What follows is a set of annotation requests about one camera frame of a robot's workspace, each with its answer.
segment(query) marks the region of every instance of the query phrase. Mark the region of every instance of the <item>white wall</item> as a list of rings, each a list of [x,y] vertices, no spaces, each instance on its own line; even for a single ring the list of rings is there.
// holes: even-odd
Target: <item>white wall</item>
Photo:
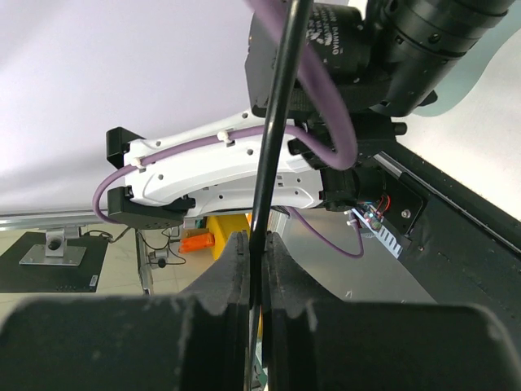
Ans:
[[[0,215],[90,209],[111,128],[159,137],[247,107],[250,20],[243,0],[0,0]],[[520,45],[401,138],[517,218]]]

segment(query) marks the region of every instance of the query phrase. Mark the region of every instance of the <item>cable clip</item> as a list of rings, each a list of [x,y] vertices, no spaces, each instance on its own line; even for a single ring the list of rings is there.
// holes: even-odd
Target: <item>cable clip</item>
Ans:
[[[221,130],[217,133],[217,138],[219,141],[224,141],[227,146],[233,143],[233,140],[230,140],[230,134],[226,130]]]
[[[145,166],[141,164],[141,157],[134,157],[129,163],[138,169],[145,169]]]
[[[348,215],[348,219],[349,219],[347,221],[348,226],[352,226],[353,224],[358,223],[357,218],[355,217],[354,213],[351,210],[346,210],[344,212],[344,214]]]

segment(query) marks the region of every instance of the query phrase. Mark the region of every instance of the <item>black mat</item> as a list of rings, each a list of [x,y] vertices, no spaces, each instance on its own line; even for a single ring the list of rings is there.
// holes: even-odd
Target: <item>black mat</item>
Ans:
[[[18,264],[34,244],[45,243],[45,233],[26,232],[0,256],[0,292],[96,292],[107,252],[105,239],[84,236],[68,240],[69,246],[86,247],[78,267]]]

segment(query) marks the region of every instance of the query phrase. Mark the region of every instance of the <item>black cable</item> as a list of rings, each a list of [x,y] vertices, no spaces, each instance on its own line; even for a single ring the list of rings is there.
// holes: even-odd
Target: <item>black cable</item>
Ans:
[[[278,158],[287,120],[287,110],[308,30],[313,0],[292,0],[287,9],[286,22],[275,60],[274,78],[269,94],[268,109],[259,168],[255,184],[250,236],[250,327],[248,363],[245,386],[250,388],[255,360],[256,335],[261,314],[261,257],[265,248],[269,211],[273,199]]]
[[[150,246],[147,241],[145,240],[145,237],[143,236],[143,234],[141,232],[138,232],[139,233],[139,236],[141,236],[141,239],[143,241],[143,243],[150,249],[150,250],[154,250],[154,251],[160,251],[160,250],[165,250],[166,248],[168,249],[168,251],[174,255],[176,258],[179,258],[182,260],[182,262],[179,262],[179,263],[172,263],[172,262],[167,262],[166,265],[184,265],[186,264],[186,259],[181,257],[180,255],[177,255],[173,250],[172,248],[170,247],[170,235],[166,235],[164,232],[167,230],[168,228],[164,229],[161,231],[161,234],[163,236],[166,236],[167,237],[167,242],[166,244],[161,247],[161,248],[155,248],[155,247],[152,247]],[[157,265],[157,262],[148,262],[149,265]]]
[[[143,234],[141,232],[138,232],[139,233],[139,236],[141,236],[141,240],[143,241],[143,243],[150,249],[150,250],[154,250],[154,251],[160,251],[160,250],[164,250],[168,247],[168,243],[165,244],[163,247],[161,248],[156,248],[156,247],[152,247],[150,246],[147,241],[145,240],[145,237],[143,236]]]
[[[132,228],[127,226],[115,239],[114,235],[110,232],[101,231],[101,230],[90,230],[81,234],[81,236],[92,236],[92,233],[99,233],[98,237],[108,240],[108,243],[113,244],[121,239],[125,234],[130,231]]]

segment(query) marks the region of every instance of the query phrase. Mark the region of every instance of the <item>red wire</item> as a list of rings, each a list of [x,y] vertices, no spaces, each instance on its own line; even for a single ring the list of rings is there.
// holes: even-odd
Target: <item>red wire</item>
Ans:
[[[383,203],[383,195],[380,198],[380,203],[378,204],[378,208],[376,208],[376,213],[378,212],[378,209],[380,209],[380,206],[382,206],[382,203]]]
[[[385,209],[383,210],[382,214],[386,213],[390,206],[391,206],[391,197],[389,195],[387,195],[387,205],[385,206]]]

